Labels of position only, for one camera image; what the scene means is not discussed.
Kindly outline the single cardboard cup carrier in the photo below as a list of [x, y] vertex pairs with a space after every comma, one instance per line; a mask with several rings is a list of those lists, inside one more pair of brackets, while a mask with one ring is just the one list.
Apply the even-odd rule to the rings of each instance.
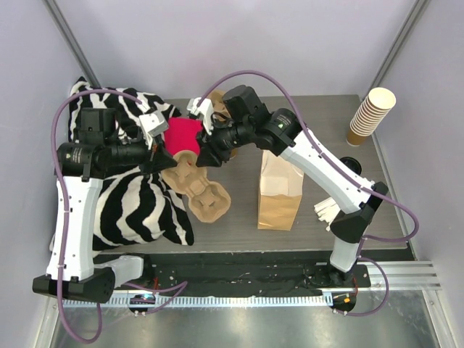
[[197, 154], [183, 150], [174, 155], [176, 167], [162, 171], [164, 182], [188, 199], [188, 208], [203, 223], [214, 223], [231, 206], [231, 197], [223, 186], [207, 178], [207, 168], [197, 167]]

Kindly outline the brown paper bag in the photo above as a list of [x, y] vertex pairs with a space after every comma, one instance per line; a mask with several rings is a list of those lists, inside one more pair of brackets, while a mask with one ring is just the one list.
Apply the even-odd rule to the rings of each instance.
[[262, 153], [257, 228], [290, 231], [302, 200], [304, 173], [265, 150]]

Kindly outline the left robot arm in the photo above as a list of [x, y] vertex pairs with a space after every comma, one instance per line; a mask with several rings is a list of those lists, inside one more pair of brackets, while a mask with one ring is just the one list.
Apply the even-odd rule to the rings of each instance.
[[82, 108], [73, 140], [57, 150], [65, 188], [59, 188], [59, 207], [54, 246], [44, 275], [33, 279], [36, 294], [103, 304], [117, 287], [130, 281], [138, 289], [153, 284], [154, 271], [143, 257], [123, 256], [95, 265], [92, 243], [97, 201], [107, 172], [112, 167], [137, 166], [144, 175], [173, 167], [162, 134], [166, 119], [153, 109], [139, 117], [134, 140], [120, 140], [122, 115], [115, 109]]

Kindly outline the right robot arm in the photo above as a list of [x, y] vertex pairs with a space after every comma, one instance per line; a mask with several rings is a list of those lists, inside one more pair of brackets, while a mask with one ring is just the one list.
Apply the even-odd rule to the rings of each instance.
[[199, 167], [221, 167], [233, 149], [254, 144], [291, 163], [326, 191], [339, 206], [330, 224], [335, 236], [327, 276], [335, 286], [352, 280], [360, 242], [388, 188], [350, 170], [313, 137], [289, 109], [269, 111], [255, 90], [240, 85], [226, 92], [223, 103], [231, 119], [220, 124], [209, 99], [192, 99], [187, 110], [202, 121], [197, 134]]

